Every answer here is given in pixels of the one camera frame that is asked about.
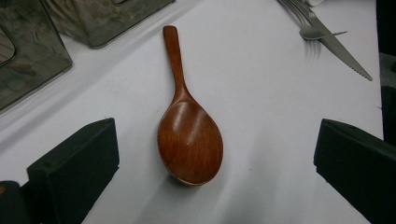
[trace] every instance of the white table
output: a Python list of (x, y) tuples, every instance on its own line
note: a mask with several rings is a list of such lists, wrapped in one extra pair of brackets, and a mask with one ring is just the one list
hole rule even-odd
[[(276, 1), (179, 0), (103, 49), (64, 37), (73, 68), (0, 115), (0, 179), (25, 169), (86, 124), (115, 118), (120, 169), (84, 224), (366, 223), (316, 173), (322, 119), (382, 138), (375, 0), (313, 8), (372, 75), (319, 43)], [(165, 170), (157, 127), (174, 93), (162, 27), (179, 32), (187, 86), (218, 124), (224, 158), (206, 185)]]

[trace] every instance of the wooden spoon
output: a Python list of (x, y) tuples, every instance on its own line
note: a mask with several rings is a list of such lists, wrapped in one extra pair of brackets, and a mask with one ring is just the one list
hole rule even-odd
[(163, 27), (166, 51), (175, 78), (175, 95), (158, 130), (163, 164), (184, 184), (211, 180), (221, 166), (222, 140), (215, 121), (192, 98), (184, 82), (177, 28)]

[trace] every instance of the knife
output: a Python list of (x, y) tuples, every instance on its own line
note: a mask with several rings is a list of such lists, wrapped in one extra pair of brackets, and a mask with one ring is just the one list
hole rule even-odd
[[(306, 19), (311, 23), (311, 25), (324, 34), (331, 34), (325, 25), (318, 19), (315, 13), (309, 8), (308, 5), (300, 2), (298, 0), (290, 0), (306, 17)], [(333, 35), (323, 37), (319, 40), (329, 51), (331, 51), (337, 58), (339, 58), (343, 63), (348, 65), (350, 68), (355, 70), (361, 76), (372, 81), (373, 78), (364, 70), (364, 68), (356, 61), (356, 59), (347, 51), (347, 49), (340, 43), (340, 41)]]

